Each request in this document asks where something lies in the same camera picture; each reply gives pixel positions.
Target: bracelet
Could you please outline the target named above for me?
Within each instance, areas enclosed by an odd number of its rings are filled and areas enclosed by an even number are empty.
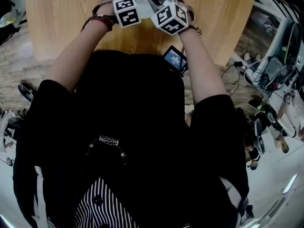
[[[84,30],[84,28],[86,27],[88,22],[90,22],[91,20],[99,20],[99,21],[103,22],[108,27],[108,31],[112,31],[113,23],[110,21],[110,19],[112,19],[114,22],[117,20],[116,16],[95,14],[86,20],[83,27],[81,28],[81,31]]]
[[[201,33],[201,29],[200,29],[198,26],[189,25],[187,28],[185,28],[184,30],[180,31],[180,32],[179,32],[179,35],[180,35],[182,32],[184,32],[184,31],[186,31],[186,30],[188,30],[188,29],[195,29],[195,30],[198,32],[199,35],[202,34],[202,33]]]

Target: hand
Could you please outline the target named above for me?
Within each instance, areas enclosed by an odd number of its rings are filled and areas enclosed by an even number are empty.
[[[109,16],[115,16],[114,7],[112,2],[103,4],[97,11],[97,14],[104,14]]]

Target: wooden floor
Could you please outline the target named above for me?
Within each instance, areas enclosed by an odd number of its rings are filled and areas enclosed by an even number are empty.
[[[52,60],[38,62],[35,59],[28,26],[26,23],[23,24],[19,33],[0,46],[0,103],[2,107],[14,112],[23,108],[28,109],[29,103],[20,94],[18,84],[26,81],[38,88],[51,63]],[[225,69],[225,67],[218,66],[219,74],[222,75]],[[233,83],[237,79],[238,72],[234,67],[231,67],[223,76],[229,95],[235,91],[237,84],[233,85]],[[193,104],[188,73],[183,80],[185,84],[185,104]],[[255,113],[255,110],[246,104],[253,95],[257,95],[256,90],[248,86],[242,77],[239,83],[239,88],[232,96],[235,107],[242,106],[245,114]]]

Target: electronic device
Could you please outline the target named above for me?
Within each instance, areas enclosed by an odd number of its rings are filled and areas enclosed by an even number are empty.
[[[188,70],[186,56],[174,46],[170,46],[162,57],[166,62],[168,62],[171,71],[183,75],[183,73]]]

